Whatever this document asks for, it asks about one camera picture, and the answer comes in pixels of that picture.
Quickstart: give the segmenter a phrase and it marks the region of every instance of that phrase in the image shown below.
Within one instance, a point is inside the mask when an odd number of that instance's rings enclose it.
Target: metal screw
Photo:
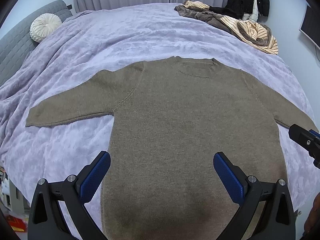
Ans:
[[[255,176],[249,176],[249,177],[248,177],[248,180],[249,180],[250,182],[256,182],[256,181],[257,181],[257,178],[256,178]]]
[[[279,180],[279,184],[280,184],[281,186],[284,186],[284,185],[285,185],[285,181],[284,181],[283,179],[280,179],[280,180]]]
[[[44,184],[45,183],[45,179],[39,179],[39,181],[38,181],[38,184],[39,185],[42,185],[42,184]]]
[[[70,176],[68,177],[68,181],[70,181],[70,182],[73,182],[75,179],[76,179],[76,176],[75,176],[75,175],[70,175]]]

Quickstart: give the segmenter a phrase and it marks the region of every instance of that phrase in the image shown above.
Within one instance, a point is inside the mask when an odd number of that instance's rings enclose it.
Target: sweater neckline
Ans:
[[[172,68],[183,74],[199,78],[213,78],[222,69],[222,63],[215,58],[193,59],[174,57]]]

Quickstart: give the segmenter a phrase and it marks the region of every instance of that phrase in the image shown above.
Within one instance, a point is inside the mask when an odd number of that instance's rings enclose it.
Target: black clamp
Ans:
[[[75,240],[62,215],[58,201],[64,201],[83,240],[107,240],[84,207],[97,191],[111,164],[109,153],[102,151],[78,175],[64,181],[38,181],[28,224],[29,240]]]
[[[289,137],[309,152],[309,155],[315,159],[314,166],[320,169],[320,134],[293,124],[289,128]]]
[[[246,176],[223,152],[214,155],[213,166],[232,201],[240,205],[217,240],[241,240],[260,201],[266,203],[249,239],[295,239],[292,201],[285,180],[269,183],[260,182],[255,176]]]

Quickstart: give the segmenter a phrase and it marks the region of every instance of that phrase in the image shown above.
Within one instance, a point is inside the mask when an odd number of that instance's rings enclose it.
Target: white round pillow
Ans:
[[[41,42],[61,24],[62,22],[57,15],[52,13],[44,13],[31,23],[31,39],[36,42]]]

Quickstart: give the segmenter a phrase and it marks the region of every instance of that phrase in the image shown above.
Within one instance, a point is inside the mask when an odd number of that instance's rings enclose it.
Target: sweater sleeve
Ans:
[[[247,72],[241,71],[244,81],[257,100],[273,115],[275,121],[285,128],[297,124],[306,130],[318,131],[310,117],[278,92],[261,83]]]
[[[49,127],[114,114],[134,91],[143,62],[117,71],[101,70],[81,85],[49,97],[29,111],[26,127]]]

